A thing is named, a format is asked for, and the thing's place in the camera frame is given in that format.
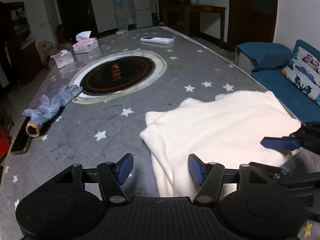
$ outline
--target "yellow star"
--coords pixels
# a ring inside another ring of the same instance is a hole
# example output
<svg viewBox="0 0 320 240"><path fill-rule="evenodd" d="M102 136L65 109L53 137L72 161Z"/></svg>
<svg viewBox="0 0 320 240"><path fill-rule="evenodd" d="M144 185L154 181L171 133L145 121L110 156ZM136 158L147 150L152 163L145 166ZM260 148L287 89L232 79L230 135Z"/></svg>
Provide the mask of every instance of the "yellow star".
<svg viewBox="0 0 320 240"><path fill-rule="evenodd" d="M308 220L306 226L303 228L303 231L305 232L304 238L311 235L311 228L312 228L312 224Z"/></svg>

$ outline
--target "pink butterfly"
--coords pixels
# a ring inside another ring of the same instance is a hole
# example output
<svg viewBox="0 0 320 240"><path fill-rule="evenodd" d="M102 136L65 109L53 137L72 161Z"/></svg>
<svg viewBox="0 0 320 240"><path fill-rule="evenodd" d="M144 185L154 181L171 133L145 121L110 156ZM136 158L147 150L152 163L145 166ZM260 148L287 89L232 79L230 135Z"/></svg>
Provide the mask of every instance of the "pink butterfly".
<svg viewBox="0 0 320 240"><path fill-rule="evenodd" d="M308 63L309 65L311 65L311 67L319 74L318 70L318 66L319 66L319 62L316 61L315 59L313 59L313 57L308 54L306 57L304 57L302 59L305 63Z"/></svg>

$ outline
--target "white remote control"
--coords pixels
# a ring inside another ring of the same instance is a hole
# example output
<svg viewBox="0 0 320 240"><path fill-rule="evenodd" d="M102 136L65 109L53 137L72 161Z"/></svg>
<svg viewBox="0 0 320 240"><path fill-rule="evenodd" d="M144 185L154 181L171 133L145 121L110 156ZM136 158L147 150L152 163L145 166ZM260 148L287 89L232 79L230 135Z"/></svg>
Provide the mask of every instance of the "white remote control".
<svg viewBox="0 0 320 240"><path fill-rule="evenodd" d="M158 44L166 44L166 45L174 43L174 39L172 39L172 38L160 38L160 37L143 37L140 39L140 41L158 43Z"/></svg>

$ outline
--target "blue gripper pad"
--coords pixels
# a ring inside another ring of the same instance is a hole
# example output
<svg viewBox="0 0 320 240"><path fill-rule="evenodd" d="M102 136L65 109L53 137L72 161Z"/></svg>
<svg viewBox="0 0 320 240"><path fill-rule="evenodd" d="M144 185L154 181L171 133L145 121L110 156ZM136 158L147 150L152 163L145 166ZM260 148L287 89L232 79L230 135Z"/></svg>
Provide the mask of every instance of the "blue gripper pad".
<svg viewBox="0 0 320 240"><path fill-rule="evenodd" d="M118 184L121 186L125 183L133 169L133 155L130 154L126 160L119 166L119 172L116 176Z"/></svg>
<svg viewBox="0 0 320 240"><path fill-rule="evenodd" d="M197 161L191 155L188 157L188 168L196 183L202 186L205 180L204 168L197 163Z"/></svg>
<svg viewBox="0 0 320 240"><path fill-rule="evenodd" d="M273 138L265 137L261 141L261 145L273 150L287 150L293 151L300 148L298 141L291 137Z"/></svg>

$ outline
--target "table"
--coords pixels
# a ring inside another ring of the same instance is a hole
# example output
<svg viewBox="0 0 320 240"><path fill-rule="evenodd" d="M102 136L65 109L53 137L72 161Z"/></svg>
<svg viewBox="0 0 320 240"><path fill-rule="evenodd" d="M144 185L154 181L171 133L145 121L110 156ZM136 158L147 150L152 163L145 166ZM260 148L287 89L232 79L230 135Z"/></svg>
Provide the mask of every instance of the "table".
<svg viewBox="0 0 320 240"><path fill-rule="evenodd" d="M167 11L183 11L185 34L190 34L190 13L212 12L220 14L220 47L223 46L224 26L225 26L225 12L226 7L214 6L209 4L177 4L163 6L164 23L168 24Z"/></svg>

